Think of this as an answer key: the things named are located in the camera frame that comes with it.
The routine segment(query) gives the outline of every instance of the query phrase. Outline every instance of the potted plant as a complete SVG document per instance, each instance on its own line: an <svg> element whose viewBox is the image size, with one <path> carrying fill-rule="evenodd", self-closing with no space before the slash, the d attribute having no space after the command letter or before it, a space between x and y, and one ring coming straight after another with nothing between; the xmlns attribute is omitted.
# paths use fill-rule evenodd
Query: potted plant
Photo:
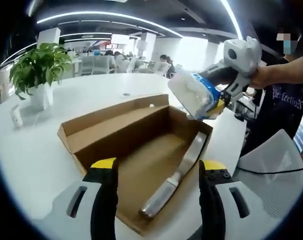
<svg viewBox="0 0 303 240"><path fill-rule="evenodd" d="M56 43L42 43L39 48L26 52L9 74L16 95L25 100L20 94L28 94L31 105L38 110L52 105L52 83L60 83L63 72L71 67L71 58L65 52Z"/></svg>

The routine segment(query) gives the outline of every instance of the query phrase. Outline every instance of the white flower pot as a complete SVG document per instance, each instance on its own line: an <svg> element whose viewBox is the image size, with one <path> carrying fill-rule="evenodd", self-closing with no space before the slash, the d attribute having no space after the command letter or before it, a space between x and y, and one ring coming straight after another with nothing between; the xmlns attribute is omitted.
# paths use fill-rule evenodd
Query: white flower pot
<svg viewBox="0 0 303 240"><path fill-rule="evenodd" d="M43 111L53 105L53 89L48 83L40 84L37 88L29 89L30 103L35 110Z"/></svg>

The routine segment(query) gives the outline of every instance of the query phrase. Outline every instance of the ceiling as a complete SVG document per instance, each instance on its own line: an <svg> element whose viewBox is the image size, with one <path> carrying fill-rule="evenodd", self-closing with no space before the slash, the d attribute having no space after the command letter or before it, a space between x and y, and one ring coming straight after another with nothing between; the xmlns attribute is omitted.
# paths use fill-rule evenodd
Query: ceiling
<svg viewBox="0 0 303 240"><path fill-rule="evenodd" d="M38 8L32 19L34 25L28 28L26 22L23 22L23 27L18 28L20 31L13 36L9 55L35 42L38 32L53 27L59 27L61 35L92 32L131 35L140 32L157 32L158 37L179 37L161 27L114 15L69 15L36 24L44 18L79 11L134 16L174 30L183 36L208 38L211 42L217 43L229 39L230 34L236 34L231 18L220 0L128 0L125 3L107 0L43 0L43 3L41 1L35 4ZM243 37L256 37L271 50L282 51L282 46L278 46L276 41L278 26L285 18L279 0L227 1L235 14ZM70 36L65 39L73 38L80 36Z"/></svg>

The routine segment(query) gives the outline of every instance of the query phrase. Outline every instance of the black cable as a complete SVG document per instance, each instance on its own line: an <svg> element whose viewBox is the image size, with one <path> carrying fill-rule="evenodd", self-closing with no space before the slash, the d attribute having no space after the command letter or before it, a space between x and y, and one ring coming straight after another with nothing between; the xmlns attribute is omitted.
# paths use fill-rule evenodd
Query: black cable
<svg viewBox="0 0 303 240"><path fill-rule="evenodd" d="M285 171L274 171L274 172L258 172L258 171L252 171L252 170L248 170L248 169L244 169L242 167L237 166L236 167L239 170L242 170L244 172L248 172L251 174L257 174L257 175L268 175L268 174L286 174L286 173L293 173L293 172L299 172L303 170L302 168L298 168L298 169L293 169L293 170L285 170Z"/></svg>
<svg viewBox="0 0 303 240"><path fill-rule="evenodd" d="M256 119L256 108L257 108L257 105L255 104L255 113L253 115L253 119Z"/></svg>

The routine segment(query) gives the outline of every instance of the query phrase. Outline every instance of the plastic wrap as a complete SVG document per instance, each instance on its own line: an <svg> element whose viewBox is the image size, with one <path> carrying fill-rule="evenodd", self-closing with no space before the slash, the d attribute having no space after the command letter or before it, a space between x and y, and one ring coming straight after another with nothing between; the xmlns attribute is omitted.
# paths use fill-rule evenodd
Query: plastic wrap
<svg viewBox="0 0 303 240"><path fill-rule="evenodd" d="M168 87L194 119L212 119L207 113L217 105L220 92L206 78L185 71L175 74Z"/></svg>

